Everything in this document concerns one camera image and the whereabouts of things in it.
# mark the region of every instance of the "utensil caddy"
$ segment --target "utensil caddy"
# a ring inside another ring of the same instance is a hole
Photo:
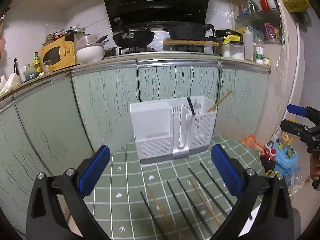
[[[206,151],[209,147],[217,109],[205,96],[131,103],[130,114],[141,164],[151,164]]]

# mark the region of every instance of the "silver bolt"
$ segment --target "silver bolt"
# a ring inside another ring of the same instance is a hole
[[[281,173],[277,174],[277,179],[282,180],[283,179],[283,175]]]
[[[256,174],[256,172],[253,169],[247,169],[247,174],[249,176],[253,176],[254,174]]]
[[[38,178],[38,179],[43,179],[43,178],[44,178],[44,173],[43,173],[43,172],[39,173],[38,176],[37,176],[37,178]]]
[[[66,174],[67,174],[68,176],[72,176],[74,173],[75,173],[75,170],[74,170],[74,169],[67,169],[67,171],[66,171]]]

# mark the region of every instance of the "blue container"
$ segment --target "blue container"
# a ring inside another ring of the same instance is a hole
[[[275,158],[276,163],[278,163],[284,169],[290,169],[293,166],[295,166],[298,163],[298,154],[293,149],[293,147],[290,147],[294,150],[293,157],[289,158],[287,156],[287,149],[286,148],[279,149],[278,146],[279,146],[279,141],[277,141],[274,145],[274,149],[277,151],[276,158]]]

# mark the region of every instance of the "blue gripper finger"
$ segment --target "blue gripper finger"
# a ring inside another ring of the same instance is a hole
[[[287,110],[291,114],[306,117],[308,115],[308,109],[295,105],[288,105]]]

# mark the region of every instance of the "range hood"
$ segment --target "range hood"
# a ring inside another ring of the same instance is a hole
[[[140,23],[166,25],[167,22],[204,24],[209,0],[104,0],[112,31],[120,30],[114,18],[129,27]]]

